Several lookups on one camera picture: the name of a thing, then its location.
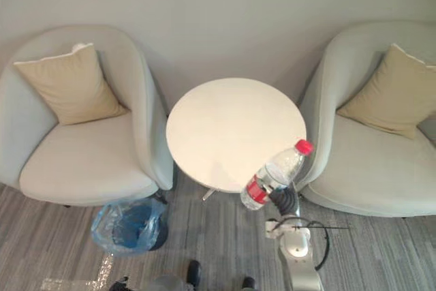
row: gray carpet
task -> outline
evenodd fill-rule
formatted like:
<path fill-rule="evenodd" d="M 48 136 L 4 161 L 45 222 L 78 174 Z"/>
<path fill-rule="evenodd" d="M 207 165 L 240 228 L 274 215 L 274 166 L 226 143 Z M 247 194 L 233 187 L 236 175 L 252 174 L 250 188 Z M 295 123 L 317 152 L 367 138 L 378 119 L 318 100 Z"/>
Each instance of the gray carpet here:
<path fill-rule="evenodd" d="M 184 276 L 196 258 L 204 268 L 201 290 L 237 291 L 245 275 L 256 278 L 261 291 L 284 290 L 275 242 L 264 237 L 264 221 L 277 216 L 274 208 L 249 212 L 237 195 L 223 193 L 202 202 L 205 191 L 180 174 L 168 194 L 167 243 L 145 255 L 115 258 L 108 283 L 128 275 L 130 288 L 139 290 L 161 274 Z M 52 290 L 91 290 L 77 285 L 95 281 L 106 258 L 89 233 L 97 209 L 67 209 L 8 187 L 0 192 L 0 288 L 41 290 L 51 279 L 59 283 Z M 306 201 L 302 214 L 351 227 L 331 232 L 332 251 L 320 272 L 326 291 L 436 290 L 436 217 L 370 218 Z M 319 258 L 324 240 L 321 233 L 313 238 Z"/>

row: red bottle label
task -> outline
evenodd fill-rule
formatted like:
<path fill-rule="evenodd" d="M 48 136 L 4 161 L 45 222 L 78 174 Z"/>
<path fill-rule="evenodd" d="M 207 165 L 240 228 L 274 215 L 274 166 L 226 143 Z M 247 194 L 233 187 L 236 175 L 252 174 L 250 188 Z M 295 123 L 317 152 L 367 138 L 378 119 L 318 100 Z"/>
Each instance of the red bottle label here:
<path fill-rule="evenodd" d="M 258 185 L 258 177 L 256 175 L 248 183 L 247 192 L 254 201 L 266 204 L 268 194 Z"/>

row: gray wall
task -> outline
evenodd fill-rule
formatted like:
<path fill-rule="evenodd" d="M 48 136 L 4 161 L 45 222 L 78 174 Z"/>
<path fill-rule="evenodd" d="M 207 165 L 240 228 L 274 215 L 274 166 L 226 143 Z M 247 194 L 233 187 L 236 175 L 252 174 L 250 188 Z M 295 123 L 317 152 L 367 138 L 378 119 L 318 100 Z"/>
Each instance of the gray wall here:
<path fill-rule="evenodd" d="M 136 39 L 169 106 L 208 80 L 243 76 L 297 99 L 328 40 L 364 20 L 436 20 L 435 0 L 0 0 L 0 65 L 30 35 L 73 23 Z"/>

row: table leg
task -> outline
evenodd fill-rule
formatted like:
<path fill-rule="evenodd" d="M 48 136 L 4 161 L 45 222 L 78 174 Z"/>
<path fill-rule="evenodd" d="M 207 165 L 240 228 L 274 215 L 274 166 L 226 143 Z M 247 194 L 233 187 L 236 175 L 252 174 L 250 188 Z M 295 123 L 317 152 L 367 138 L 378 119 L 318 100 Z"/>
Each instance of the table leg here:
<path fill-rule="evenodd" d="M 207 192 L 206 192 L 206 194 L 203 196 L 203 201 L 206 201 L 207 200 L 207 198 L 209 198 L 210 196 L 212 196 L 212 194 L 215 192 L 215 190 L 214 189 L 209 189 L 209 190 L 207 190 Z"/>

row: armchair seat cushion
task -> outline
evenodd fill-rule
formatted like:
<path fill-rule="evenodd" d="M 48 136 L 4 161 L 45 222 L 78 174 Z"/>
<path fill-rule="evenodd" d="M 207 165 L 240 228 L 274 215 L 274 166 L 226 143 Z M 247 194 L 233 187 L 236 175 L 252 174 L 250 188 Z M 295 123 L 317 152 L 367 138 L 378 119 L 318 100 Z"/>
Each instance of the armchair seat cushion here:
<path fill-rule="evenodd" d="M 35 199 L 80 206 L 155 193 L 156 184 L 138 162 L 131 122 L 127 113 L 57 125 L 22 169 L 22 192 Z"/>
<path fill-rule="evenodd" d="M 434 215 L 436 148 L 419 130 L 411 140 L 336 115 L 327 166 L 303 194 L 357 214 Z"/>

